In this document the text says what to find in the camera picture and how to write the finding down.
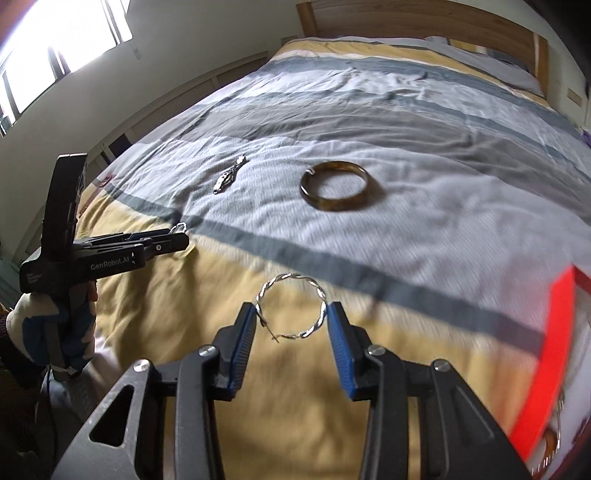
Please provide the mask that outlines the left hand blue white glove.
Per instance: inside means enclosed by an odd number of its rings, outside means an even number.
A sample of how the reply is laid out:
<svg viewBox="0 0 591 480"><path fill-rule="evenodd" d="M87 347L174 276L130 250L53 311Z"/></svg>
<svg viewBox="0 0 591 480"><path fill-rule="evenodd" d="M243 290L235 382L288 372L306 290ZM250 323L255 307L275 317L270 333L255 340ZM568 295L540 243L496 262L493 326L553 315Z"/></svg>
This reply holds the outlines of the left hand blue white glove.
<svg viewBox="0 0 591 480"><path fill-rule="evenodd" d="M70 304L59 306L47 294L26 293L1 321L1 331L27 365L49 366L60 376L75 376L94 354L97 286L73 287Z"/></svg>

